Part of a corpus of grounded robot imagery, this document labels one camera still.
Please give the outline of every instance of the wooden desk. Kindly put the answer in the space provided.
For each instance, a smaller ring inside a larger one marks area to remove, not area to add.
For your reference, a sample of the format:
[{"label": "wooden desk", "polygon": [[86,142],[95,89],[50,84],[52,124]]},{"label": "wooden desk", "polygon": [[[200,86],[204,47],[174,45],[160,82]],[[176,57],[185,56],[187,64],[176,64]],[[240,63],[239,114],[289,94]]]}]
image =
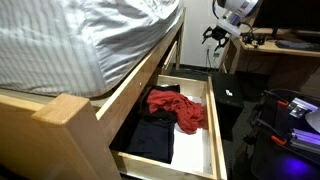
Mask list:
[{"label": "wooden desk", "polygon": [[[305,92],[304,85],[307,84],[315,95],[314,92],[318,91],[316,87],[320,87],[320,74],[315,77],[320,65],[320,52],[278,48],[275,40],[267,40],[264,45],[255,48],[251,44],[243,43],[241,38],[231,36],[222,57],[220,70],[230,74],[236,71],[252,72],[249,65],[253,64],[256,64],[255,67],[261,66],[253,73],[270,75],[270,89],[304,89]],[[313,77],[312,83],[308,83],[310,77]]]}]

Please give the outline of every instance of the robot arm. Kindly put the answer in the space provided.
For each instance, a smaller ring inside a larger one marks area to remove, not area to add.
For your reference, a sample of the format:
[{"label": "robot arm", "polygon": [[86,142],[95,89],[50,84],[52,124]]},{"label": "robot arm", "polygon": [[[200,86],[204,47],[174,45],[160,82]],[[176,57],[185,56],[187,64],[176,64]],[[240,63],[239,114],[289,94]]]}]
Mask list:
[{"label": "robot arm", "polygon": [[[212,3],[214,13],[215,1],[213,0]],[[227,43],[228,38],[225,37],[227,33],[240,36],[239,26],[241,25],[241,18],[250,16],[256,10],[258,0],[217,0],[217,3],[220,7],[225,8],[226,12],[218,19],[214,29],[208,27],[203,33],[204,40],[202,42],[203,44],[207,38],[211,37],[219,41],[219,46],[216,49],[224,47]]]}]

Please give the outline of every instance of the mattress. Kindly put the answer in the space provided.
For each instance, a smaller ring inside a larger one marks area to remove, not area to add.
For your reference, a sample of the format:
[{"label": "mattress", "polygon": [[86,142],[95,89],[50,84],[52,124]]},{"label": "mattress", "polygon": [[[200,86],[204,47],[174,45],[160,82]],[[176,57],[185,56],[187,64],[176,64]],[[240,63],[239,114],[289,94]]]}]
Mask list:
[{"label": "mattress", "polygon": [[182,0],[0,0],[0,88],[100,96],[182,14]]}]

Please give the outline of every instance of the clothing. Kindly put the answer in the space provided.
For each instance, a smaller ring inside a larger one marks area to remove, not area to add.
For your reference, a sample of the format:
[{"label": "clothing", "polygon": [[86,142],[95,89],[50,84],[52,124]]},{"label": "clothing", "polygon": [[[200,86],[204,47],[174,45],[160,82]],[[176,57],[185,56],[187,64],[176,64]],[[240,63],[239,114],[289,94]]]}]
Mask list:
[{"label": "clothing", "polygon": [[202,127],[201,104],[190,101],[180,93],[153,89],[148,96],[147,103],[150,113],[159,109],[175,112],[179,127],[187,134],[192,134],[197,128]]},{"label": "clothing", "polygon": [[138,100],[140,110],[133,112],[135,115],[126,120],[128,122],[135,121],[137,125],[131,124],[129,127],[131,131],[134,129],[134,132],[132,132],[132,138],[125,152],[170,164],[173,156],[174,125],[177,122],[177,117],[173,112],[161,109],[152,114],[149,112],[147,98],[152,89],[180,92],[179,85],[146,88]]},{"label": "clothing", "polygon": [[174,113],[159,110],[150,114],[146,106],[126,152],[170,164],[176,122]]}]

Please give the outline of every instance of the wall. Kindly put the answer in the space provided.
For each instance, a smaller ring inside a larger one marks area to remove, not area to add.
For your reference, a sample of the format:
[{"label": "wall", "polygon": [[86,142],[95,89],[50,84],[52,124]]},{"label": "wall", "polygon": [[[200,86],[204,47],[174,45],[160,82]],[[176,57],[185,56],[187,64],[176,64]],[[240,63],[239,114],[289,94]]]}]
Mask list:
[{"label": "wall", "polygon": [[[181,64],[206,67],[207,46],[211,45],[209,57],[211,64],[213,64],[213,51],[217,45],[217,41],[212,38],[207,39],[204,44],[201,44],[203,41],[203,32],[208,26],[214,28],[217,22],[216,17],[212,13],[212,0],[184,0],[184,6],[186,7],[186,18]],[[224,12],[224,9],[218,8],[216,13],[220,17]],[[219,58],[216,59],[218,66],[223,52],[223,49],[221,50]]]}]

